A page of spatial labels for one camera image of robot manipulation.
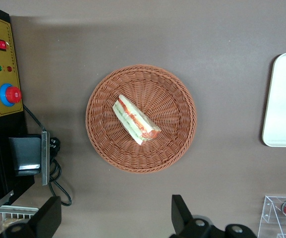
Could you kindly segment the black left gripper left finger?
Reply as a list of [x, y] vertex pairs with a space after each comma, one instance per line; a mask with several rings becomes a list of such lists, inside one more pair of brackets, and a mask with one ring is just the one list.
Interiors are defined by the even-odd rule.
[[53, 196], [28, 221], [35, 238], [52, 238], [61, 224], [61, 199]]

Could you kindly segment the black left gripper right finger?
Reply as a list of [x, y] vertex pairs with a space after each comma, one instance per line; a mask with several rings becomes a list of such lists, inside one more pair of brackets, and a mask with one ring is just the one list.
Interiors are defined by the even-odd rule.
[[212, 221], [202, 215], [192, 215], [181, 195], [172, 195], [171, 238], [216, 238], [217, 229]]

